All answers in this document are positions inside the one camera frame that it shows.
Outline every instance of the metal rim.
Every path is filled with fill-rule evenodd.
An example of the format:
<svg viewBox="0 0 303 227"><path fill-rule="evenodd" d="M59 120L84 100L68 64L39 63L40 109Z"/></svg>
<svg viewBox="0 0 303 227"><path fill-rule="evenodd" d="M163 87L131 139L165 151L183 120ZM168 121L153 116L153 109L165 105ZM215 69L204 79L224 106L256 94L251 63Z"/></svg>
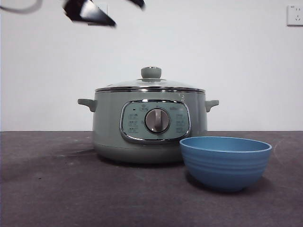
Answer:
<svg viewBox="0 0 303 227"><path fill-rule="evenodd" d="M205 90L198 89L198 88L189 88L189 87L103 87L103 88L97 88L95 89L95 92L100 91L160 91L160 92L166 92L166 91L191 91L191 92L202 92L205 93Z"/></svg>

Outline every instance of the dark gray table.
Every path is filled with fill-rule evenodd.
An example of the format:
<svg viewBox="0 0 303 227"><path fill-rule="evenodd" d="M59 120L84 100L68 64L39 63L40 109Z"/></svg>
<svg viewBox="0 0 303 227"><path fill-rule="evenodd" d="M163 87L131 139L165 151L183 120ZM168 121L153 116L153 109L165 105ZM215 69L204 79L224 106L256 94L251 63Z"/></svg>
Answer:
<svg viewBox="0 0 303 227"><path fill-rule="evenodd" d="M303 132L210 132L263 140L263 177L218 193L182 163L119 164L98 157L91 132L1 133L2 227L300 227Z"/></svg>

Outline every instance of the wall socket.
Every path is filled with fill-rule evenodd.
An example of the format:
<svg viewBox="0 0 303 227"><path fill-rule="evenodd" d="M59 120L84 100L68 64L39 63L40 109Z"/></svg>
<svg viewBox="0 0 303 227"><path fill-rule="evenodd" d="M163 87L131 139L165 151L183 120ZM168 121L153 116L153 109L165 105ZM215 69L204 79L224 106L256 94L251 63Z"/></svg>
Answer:
<svg viewBox="0 0 303 227"><path fill-rule="evenodd" d="M303 5L287 6L287 25L303 26Z"/></svg>

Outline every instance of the blurry object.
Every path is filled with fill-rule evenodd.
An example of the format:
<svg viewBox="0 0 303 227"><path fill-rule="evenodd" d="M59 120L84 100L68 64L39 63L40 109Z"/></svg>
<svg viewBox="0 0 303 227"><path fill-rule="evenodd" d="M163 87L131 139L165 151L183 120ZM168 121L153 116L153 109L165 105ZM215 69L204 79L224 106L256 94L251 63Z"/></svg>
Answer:
<svg viewBox="0 0 303 227"><path fill-rule="evenodd" d="M140 8L144 8L145 7L145 3L143 0L129 0L132 1L134 4L140 6Z"/></svg>
<svg viewBox="0 0 303 227"><path fill-rule="evenodd" d="M91 0L68 0L64 6L66 16L72 21L94 25L116 26L115 21L99 9Z"/></svg>
<svg viewBox="0 0 303 227"><path fill-rule="evenodd" d="M10 13L29 14L29 13L33 13L33 12L39 10L41 8L41 6L42 6L42 0L36 0L36 2L33 5L31 5L27 8L24 8L24 9L13 9L13 8L8 8L8 7L3 7L3 6L0 6L0 9L10 12Z"/></svg>

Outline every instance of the ribbed bowl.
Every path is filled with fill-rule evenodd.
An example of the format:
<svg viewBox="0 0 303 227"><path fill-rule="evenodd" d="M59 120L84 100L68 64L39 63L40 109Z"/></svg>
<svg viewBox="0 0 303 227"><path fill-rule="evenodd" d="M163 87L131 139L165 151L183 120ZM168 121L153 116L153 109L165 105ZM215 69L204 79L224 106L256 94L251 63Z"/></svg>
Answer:
<svg viewBox="0 0 303 227"><path fill-rule="evenodd" d="M257 140L234 137L190 137L180 140L184 163L205 186L236 192L263 174L272 149Z"/></svg>

